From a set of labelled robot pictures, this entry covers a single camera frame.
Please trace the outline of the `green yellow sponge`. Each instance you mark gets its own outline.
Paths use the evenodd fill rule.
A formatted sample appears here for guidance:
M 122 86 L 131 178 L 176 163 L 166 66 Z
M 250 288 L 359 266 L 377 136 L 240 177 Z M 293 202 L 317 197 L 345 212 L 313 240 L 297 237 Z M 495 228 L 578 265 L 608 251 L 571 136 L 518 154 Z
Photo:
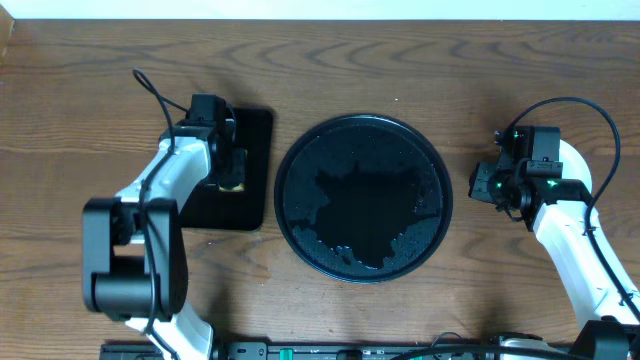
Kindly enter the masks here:
M 234 186 L 222 186 L 220 185 L 218 187 L 218 190 L 221 192 L 230 192 L 230 193 L 238 193 L 238 192 L 243 192 L 245 190 L 245 185 L 243 183 L 234 185 Z

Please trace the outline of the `mint plate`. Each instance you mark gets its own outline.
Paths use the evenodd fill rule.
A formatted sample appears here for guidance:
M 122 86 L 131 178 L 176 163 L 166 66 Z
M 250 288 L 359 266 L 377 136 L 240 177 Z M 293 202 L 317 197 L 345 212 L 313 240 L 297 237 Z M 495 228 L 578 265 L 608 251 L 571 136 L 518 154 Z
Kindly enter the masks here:
M 562 178 L 580 180 L 592 192 L 592 176 L 583 156 L 569 143 L 560 141 L 559 161 L 563 164 Z

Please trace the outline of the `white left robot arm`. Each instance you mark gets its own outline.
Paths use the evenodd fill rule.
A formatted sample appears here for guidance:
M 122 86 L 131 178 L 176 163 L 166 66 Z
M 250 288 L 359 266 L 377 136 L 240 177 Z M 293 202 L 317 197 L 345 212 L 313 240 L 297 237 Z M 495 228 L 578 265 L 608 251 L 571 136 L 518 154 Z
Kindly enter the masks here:
M 188 303 L 185 228 L 252 231 L 264 218 L 273 120 L 183 120 L 142 173 L 82 213 L 85 306 L 139 331 L 162 359 L 213 359 L 215 332 Z

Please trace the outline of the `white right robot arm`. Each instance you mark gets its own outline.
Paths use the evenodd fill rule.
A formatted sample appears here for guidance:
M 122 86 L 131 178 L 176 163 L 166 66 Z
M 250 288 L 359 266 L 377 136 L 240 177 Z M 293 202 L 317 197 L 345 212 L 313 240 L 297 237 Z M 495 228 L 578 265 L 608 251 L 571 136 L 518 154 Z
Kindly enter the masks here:
M 592 177 L 580 158 L 481 162 L 469 195 L 517 211 L 550 256 L 581 332 L 570 352 L 587 359 L 639 356 L 639 290 L 601 227 Z

